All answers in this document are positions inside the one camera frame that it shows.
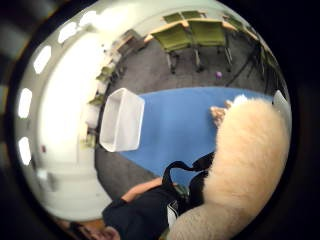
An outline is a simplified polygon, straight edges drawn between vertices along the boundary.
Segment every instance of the fluffy white fur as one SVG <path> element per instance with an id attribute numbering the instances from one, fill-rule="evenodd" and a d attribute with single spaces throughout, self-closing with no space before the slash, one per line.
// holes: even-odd
<path id="1" fill-rule="evenodd" d="M 271 197 L 283 171 L 289 137 L 280 113 L 261 99 L 226 113 L 203 189 L 204 204 L 182 214 L 169 240 L 225 240 L 248 225 Z"/>

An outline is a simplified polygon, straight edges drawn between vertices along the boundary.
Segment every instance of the chair backrest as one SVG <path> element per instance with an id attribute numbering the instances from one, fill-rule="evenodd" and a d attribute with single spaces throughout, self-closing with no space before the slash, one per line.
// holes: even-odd
<path id="1" fill-rule="evenodd" d="M 226 21 L 234 26 L 238 31 L 245 31 L 243 23 L 237 20 L 234 16 L 229 15 Z"/>
<path id="2" fill-rule="evenodd" d="M 163 19 L 167 23 L 172 23 L 172 22 L 183 20 L 183 18 L 181 17 L 180 13 L 172 13 L 172 14 L 163 16 Z"/>
<path id="3" fill-rule="evenodd" d="M 226 36 L 220 21 L 188 20 L 195 44 L 200 46 L 225 46 Z"/>
<path id="4" fill-rule="evenodd" d="M 198 11 L 183 11 L 181 14 L 184 19 L 201 18 L 201 14 Z"/>
<path id="5" fill-rule="evenodd" d="M 279 69 L 279 64 L 277 59 L 272 55 L 272 53 L 261 46 L 261 60 L 268 64 L 268 66 L 272 67 L 274 70 Z"/>
<path id="6" fill-rule="evenodd" d="M 158 40 L 166 52 L 187 48 L 191 40 L 181 23 L 174 24 L 151 35 Z"/>

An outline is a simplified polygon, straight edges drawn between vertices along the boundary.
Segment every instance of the person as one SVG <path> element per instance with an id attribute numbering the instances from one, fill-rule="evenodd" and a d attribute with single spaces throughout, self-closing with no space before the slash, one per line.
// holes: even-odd
<path id="1" fill-rule="evenodd" d="M 190 189 L 199 192 L 204 176 L 203 173 L 197 175 L 191 181 Z M 185 188 L 174 185 L 182 190 L 182 195 L 187 194 Z M 190 200 L 202 204 L 201 197 L 193 196 Z M 102 212 L 103 228 L 71 222 L 69 229 L 81 240 L 158 240 L 169 228 L 168 211 L 173 211 L 175 217 L 180 215 L 178 204 L 175 196 L 162 187 L 162 177 L 157 177 L 132 187 L 122 197 L 113 200 Z"/>

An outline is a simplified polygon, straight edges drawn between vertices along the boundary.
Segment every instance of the white wall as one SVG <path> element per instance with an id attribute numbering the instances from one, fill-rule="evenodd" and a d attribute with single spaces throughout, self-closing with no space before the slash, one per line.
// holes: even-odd
<path id="1" fill-rule="evenodd" d="M 53 178 L 54 191 L 45 191 L 43 204 L 68 220 L 101 217 L 111 202 L 97 180 L 94 150 L 82 149 L 80 119 L 90 83 L 99 74 L 103 51 L 99 36 L 86 33 L 69 47 L 55 65 L 39 109 L 38 142 L 42 168 Z"/>

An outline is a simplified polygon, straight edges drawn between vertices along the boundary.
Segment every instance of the white plastic bin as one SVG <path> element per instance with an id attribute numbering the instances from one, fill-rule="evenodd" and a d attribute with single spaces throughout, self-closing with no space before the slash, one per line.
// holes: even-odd
<path id="1" fill-rule="evenodd" d="M 144 99 L 120 88 L 109 95 L 101 123 L 100 144 L 109 152 L 139 147 Z"/>

